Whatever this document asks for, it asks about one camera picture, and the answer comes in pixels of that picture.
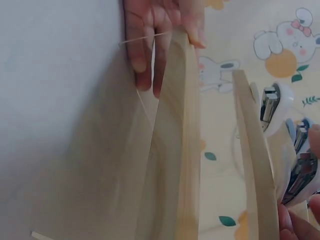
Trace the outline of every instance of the wooden strip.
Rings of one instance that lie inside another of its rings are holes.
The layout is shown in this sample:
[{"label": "wooden strip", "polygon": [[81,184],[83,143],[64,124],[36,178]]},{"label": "wooden strip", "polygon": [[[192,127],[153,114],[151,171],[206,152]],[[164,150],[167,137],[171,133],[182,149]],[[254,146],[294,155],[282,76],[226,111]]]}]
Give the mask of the wooden strip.
[{"label": "wooden strip", "polygon": [[173,32],[151,140],[136,240],[197,240],[200,102],[194,47]]},{"label": "wooden strip", "polygon": [[33,237],[34,239],[37,239],[37,240],[53,240],[52,238],[41,235],[40,233],[37,233],[35,231],[33,231],[31,233],[31,237]]},{"label": "wooden strip", "polygon": [[279,240],[271,162],[256,105],[243,70],[232,72],[245,175],[249,240]]}]

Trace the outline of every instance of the green leaf print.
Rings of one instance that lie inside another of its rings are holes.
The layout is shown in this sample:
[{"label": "green leaf print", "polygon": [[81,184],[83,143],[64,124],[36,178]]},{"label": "green leaf print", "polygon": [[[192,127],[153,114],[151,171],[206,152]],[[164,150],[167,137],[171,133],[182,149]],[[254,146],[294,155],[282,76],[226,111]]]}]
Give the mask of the green leaf print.
[{"label": "green leaf print", "polygon": [[302,104],[303,104],[303,107],[305,107],[306,105],[312,105],[319,101],[320,101],[320,97],[309,96],[309,97],[306,97],[304,100],[302,100]]},{"label": "green leaf print", "polygon": [[236,221],[232,219],[232,217],[229,216],[219,216],[219,220],[222,223],[222,225],[226,227],[233,227],[236,224]]},{"label": "green leaf print", "polygon": [[297,72],[304,71],[304,70],[306,70],[308,67],[309,67],[308,64],[307,64],[307,65],[302,65],[302,66],[298,67],[296,71],[297,71]]},{"label": "green leaf print", "polygon": [[216,155],[215,155],[213,152],[205,152],[205,153],[204,153],[204,156],[205,156],[205,158],[208,159],[208,160],[212,160],[212,161],[217,160],[217,157],[216,157]]},{"label": "green leaf print", "polygon": [[302,75],[301,74],[293,75],[292,78],[291,78],[291,82],[292,83],[300,81],[300,80],[302,80]]}]

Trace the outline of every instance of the hand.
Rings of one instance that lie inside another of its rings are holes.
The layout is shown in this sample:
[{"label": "hand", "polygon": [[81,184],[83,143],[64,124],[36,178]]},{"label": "hand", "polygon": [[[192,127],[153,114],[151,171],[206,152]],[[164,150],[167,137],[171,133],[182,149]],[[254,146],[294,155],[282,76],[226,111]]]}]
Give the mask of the hand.
[{"label": "hand", "polygon": [[166,67],[171,34],[155,37],[154,34],[171,31],[183,25],[190,43],[204,48],[204,8],[201,0],[123,0],[126,39],[152,36],[127,43],[127,53],[135,71],[136,87],[141,91],[152,84],[152,52],[155,44],[153,94],[160,96]]},{"label": "hand", "polygon": [[[313,125],[308,133],[311,150],[320,159],[320,125]],[[320,224],[320,195],[314,195],[309,206],[316,221]],[[278,207],[280,240],[320,240],[320,232],[310,223],[299,218],[288,209]]]}]

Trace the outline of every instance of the finger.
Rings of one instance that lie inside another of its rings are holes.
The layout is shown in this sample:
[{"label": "finger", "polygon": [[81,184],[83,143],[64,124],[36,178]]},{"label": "finger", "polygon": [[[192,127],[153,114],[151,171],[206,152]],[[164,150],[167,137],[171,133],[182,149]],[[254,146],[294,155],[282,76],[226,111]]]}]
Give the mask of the finger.
[{"label": "finger", "polygon": [[320,240],[320,232],[309,222],[290,212],[294,233],[299,240]]},{"label": "finger", "polygon": [[156,32],[168,32],[166,34],[158,35],[155,37],[153,94],[156,98],[159,98],[166,69],[167,56],[172,37],[171,30],[173,26],[170,21],[170,17],[166,12],[160,9],[154,12]]},{"label": "finger", "polygon": [[190,43],[205,48],[205,13],[202,0],[179,0],[181,23],[188,33]]},{"label": "finger", "polygon": [[313,195],[309,200],[309,206],[317,223],[320,224],[320,195]]},{"label": "finger", "polygon": [[313,124],[308,132],[311,151],[320,159],[320,125]]},{"label": "finger", "polygon": [[143,51],[145,56],[146,68],[144,72],[136,72],[135,85],[140,91],[147,91],[152,85],[152,51],[154,47],[154,35],[155,31],[153,27],[145,27],[145,36],[143,39]]},{"label": "finger", "polygon": [[288,229],[280,231],[280,240],[299,240],[298,237]]},{"label": "finger", "polygon": [[170,18],[173,26],[181,25],[181,13],[179,3],[175,0],[163,0],[163,7]]},{"label": "finger", "polygon": [[291,218],[288,212],[288,209],[281,205],[278,205],[278,217],[279,217],[279,229],[289,230],[291,233],[294,232],[294,228],[291,222]]},{"label": "finger", "polygon": [[[144,36],[144,23],[136,14],[125,11],[125,37],[134,40]],[[143,73],[147,68],[143,40],[126,43],[128,58],[136,73]]]}]

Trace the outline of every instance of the string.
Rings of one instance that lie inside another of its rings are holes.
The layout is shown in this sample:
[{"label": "string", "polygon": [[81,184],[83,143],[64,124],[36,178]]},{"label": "string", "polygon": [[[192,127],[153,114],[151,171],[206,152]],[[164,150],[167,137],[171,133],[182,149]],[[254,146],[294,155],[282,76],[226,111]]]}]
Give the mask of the string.
[{"label": "string", "polygon": [[148,123],[149,123],[149,125],[150,125],[150,128],[151,128],[151,130],[153,130],[154,127],[153,127],[153,124],[152,124],[152,122],[151,122],[151,119],[150,119],[150,117],[149,117],[149,115],[148,115],[147,108],[146,108],[146,106],[145,106],[145,104],[144,104],[144,101],[142,100],[141,95],[140,95],[140,93],[139,93],[139,91],[138,91],[137,89],[136,89],[136,93],[138,94],[138,97],[139,97],[139,99],[140,99],[140,102],[141,102],[143,111],[144,111],[144,113],[145,113],[145,115],[146,115],[146,118],[147,118],[147,120],[148,120]]},{"label": "string", "polygon": [[154,35],[142,36],[142,37],[138,37],[138,38],[134,38],[134,39],[130,39],[130,40],[125,40],[125,41],[122,41],[122,42],[119,43],[119,47],[122,44],[134,42],[134,41],[137,41],[137,40],[147,39],[147,38],[151,38],[151,37],[156,37],[156,36],[160,36],[160,35],[165,35],[165,34],[169,34],[169,33],[171,33],[171,31],[165,31],[165,32],[154,34]]}]

